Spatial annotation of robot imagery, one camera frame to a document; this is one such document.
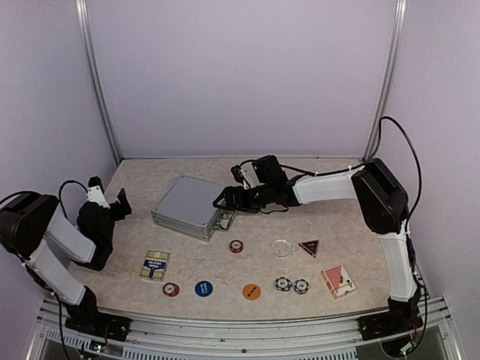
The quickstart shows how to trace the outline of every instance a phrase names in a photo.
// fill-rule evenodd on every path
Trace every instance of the table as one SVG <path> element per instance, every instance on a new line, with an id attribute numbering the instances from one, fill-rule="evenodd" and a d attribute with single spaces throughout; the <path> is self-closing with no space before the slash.
<path id="1" fill-rule="evenodd" d="M 125 188 L 133 214 L 116 223 L 113 253 L 103 271 L 71 264 L 69 271 L 97 296 L 104 308 L 152 316 L 206 320 L 280 320 L 328 317 L 387 306 L 389 282 L 384 256 L 376 236 L 366 227 L 354 200 L 317 202 L 291 208 L 287 213 L 238 214 L 228 232 L 216 231 L 205 243 L 153 224 L 150 210 L 181 174 L 236 185 L 230 167 L 239 158 L 124 160 L 106 189 L 112 202 Z M 313 171 L 330 171 L 354 160 L 281 158 L 282 164 Z M 289 177 L 296 175 L 287 172 Z M 244 250 L 231 253 L 229 243 L 240 239 Z M 270 250 L 276 239 L 292 243 L 288 259 L 277 259 Z M 319 239 L 314 259 L 297 244 Z M 164 282 L 143 280 L 140 269 L 148 250 L 171 254 Z M 345 298 L 334 300 L 321 271 L 342 263 L 357 286 Z M 284 276 L 292 282 L 305 279 L 309 291 L 280 292 L 274 282 Z M 196 295 L 195 285 L 209 281 L 213 293 Z M 169 298 L 166 282 L 180 286 Z M 257 284 L 262 295 L 248 301 L 247 284 Z"/>

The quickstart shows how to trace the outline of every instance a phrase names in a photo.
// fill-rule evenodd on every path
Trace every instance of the metal frame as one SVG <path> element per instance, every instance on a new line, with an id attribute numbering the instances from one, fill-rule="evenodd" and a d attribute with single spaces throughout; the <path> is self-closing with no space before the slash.
<path id="1" fill-rule="evenodd" d="M 407 12 L 407 0 L 397 0 L 394 25 L 391 32 L 390 49 L 388 51 L 387 66 L 383 77 L 382 91 L 376 107 L 373 127 L 368 139 L 367 148 L 363 154 L 363 160 L 367 159 L 375 147 L 378 134 L 378 124 L 380 118 L 384 115 L 387 103 L 389 102 L 390 90 L 392 88 L 395 68 L 397 65 L 398 52 L 404 29 L 405 13 Z"/>
<path id="2" fill-rule="evenodd" d="M 85 48 L 85 55 L 87 58 L 88 71 L 90 73 L 90 80 L 94 90 L 95 98 L 97 100 L 98 109 L 100 112 L 100 119 L 103 125 L 106 139 L 112 153 L 115 165 L 118 167 L 122 162 L 122 153 L 120 152 L 119 144 L 113 130 L 112 122 L 107 111 L 107 104 L 105 103 L 104 91 L 98 74 L 97 62 L 95 61 L 95 51 L 92 40 L 92 32 L 90 30 L 89 12 L 87 11 L 86 0 L 75 0 L 76 15 L 80 26 L 80 34 L 82 35 L 82 42 Z"/>
<path id="3" fill-rule="evenodd" d="M 425 316 L 425 304 L 419 305 Z M 100 309 L 132 319 L 125 343 L 109 340 L 106 359 L 356 359 L 356 347 L 379 341 L 362 341 L 358 318 L 382 310 L 320 318 L 220 321 L 149 316 L 112 309 Z M 55 299 L 46 298 L 37 318 L 28 360 L 38 360 L 45 340 L 60 342 L 59 308 Z M 428 328 L 438 326 L 443 334 L 448 360 L 461 360 L 458 337 L 442 297 L 428 300 Z M 64 330 L 69 347 L 88 348 L 98 337 Z M 399 335 L 384 337 L 382 341 Z"/>

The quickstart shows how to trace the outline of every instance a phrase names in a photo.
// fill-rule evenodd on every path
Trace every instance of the beige tabletop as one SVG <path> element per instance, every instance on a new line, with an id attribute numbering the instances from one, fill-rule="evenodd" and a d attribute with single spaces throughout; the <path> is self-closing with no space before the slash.
<path id="1" fill-rule="evenodd" d="M 180 174 L 236 185 L 230 167 L 238 158 L 124 160 L 108 188 L 115 199 L 121 188 L 133 214 L 115 226 L 113 253 L 101 272 L 70 266 L 70 273 L 97 296 L 98 305 L 166 317 L 208 320 L 280 320 L 322 317 L 382 308 L 387 305 L 389 282 L 380 243 L 365 226 L 359 204 L 353 200 L 317 202 L 291 208 L 287 213 L 238 214 L 230 231 L 216 231 L 206 243 L 153 223 L 150 210 Z M 284 158 L 281 163 L 313 171 L 329 171 L 353 164 L 353 160 Z M 296 175 L 288 172 L 289 177 Z M 240 239 L 244 250 L 231 253 L 229 243 Z M 287 259 L 272 255 L 270 245 L 285 239 L 294 251 Z M 319 239 L 314 259 L 297 244 Z M 170 253 L 164 282 L 143 280 L 140 270 L 148 250 Z M 334 300 L 321 271 L 343 264 L 357 290 Z M 305 279 L 309 291 L 280 292 L 275 280 Z M 196 295 L 199 281 L 209 281 L 213 293 Z M 169 298 L 166 282 L 179 285 Z M 249 301 L 242 295 L 247 284 L 257 284 L 262 295 Z"/>

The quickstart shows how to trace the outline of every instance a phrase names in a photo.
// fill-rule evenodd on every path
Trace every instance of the orange disc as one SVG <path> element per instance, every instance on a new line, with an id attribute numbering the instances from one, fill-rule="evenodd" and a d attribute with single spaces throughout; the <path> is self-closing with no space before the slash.
<path id="1" fill-rule="evenodd" d="M 262 290 L 260 289 L 260 286 L 255 285 L 254 283 L 249 283 L 243 288 L 243 296 L 247 300 L 257 300 L 260 295 L 262 295 Z"/>

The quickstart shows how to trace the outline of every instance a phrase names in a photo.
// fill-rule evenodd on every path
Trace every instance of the white backdrop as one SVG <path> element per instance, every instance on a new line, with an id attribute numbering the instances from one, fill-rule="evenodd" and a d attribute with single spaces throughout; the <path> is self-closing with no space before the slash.
<path id="1" fill-rule="evenodd" d="M 395 1 L 89 1 L 126 158 L 361 157 Z"/>

